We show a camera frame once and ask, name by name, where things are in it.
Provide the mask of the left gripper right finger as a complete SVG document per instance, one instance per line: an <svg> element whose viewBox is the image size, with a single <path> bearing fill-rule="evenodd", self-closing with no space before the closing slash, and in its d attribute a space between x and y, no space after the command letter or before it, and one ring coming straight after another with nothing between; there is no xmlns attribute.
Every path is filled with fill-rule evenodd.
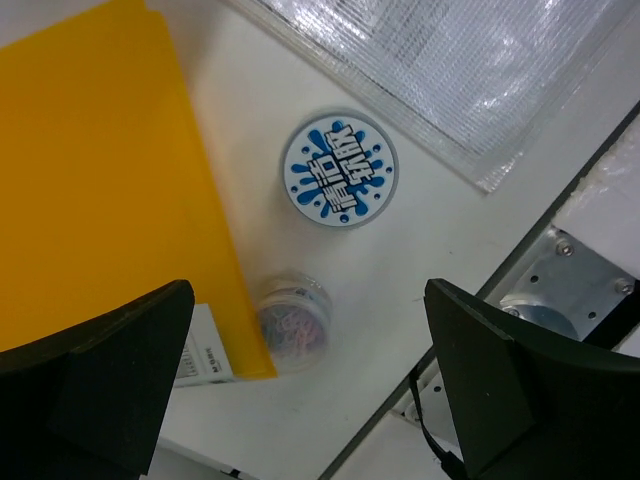
<svg viewBox="0 0 640 480"><path fill-rule="evenodd" d="M635 479L639 361L490 306L443 279L425 309L458 453L453 479Z"/></svg>

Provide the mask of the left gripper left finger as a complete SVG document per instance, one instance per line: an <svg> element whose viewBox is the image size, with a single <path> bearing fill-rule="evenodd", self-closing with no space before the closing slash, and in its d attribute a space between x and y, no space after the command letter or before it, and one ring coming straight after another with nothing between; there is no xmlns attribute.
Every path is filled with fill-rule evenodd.
<svg viewBox="0 0 640 480"><path fill-rule="evenodd" d="M2 478L147 474L193 309L190 283L177 280L3 352Z"/></svg>

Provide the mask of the blue-white round tin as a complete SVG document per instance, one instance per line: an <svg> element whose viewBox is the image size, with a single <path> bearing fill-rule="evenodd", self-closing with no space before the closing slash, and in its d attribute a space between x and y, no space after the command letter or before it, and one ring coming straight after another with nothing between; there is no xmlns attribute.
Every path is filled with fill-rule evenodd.
<svg viewBox="0 0 640 480"><path fill-rule="evenodd" d="M399 161L391 138L354 109L321 110L289 136L280 156L286 196L307 220L354 229L391 202Z"/></svg>

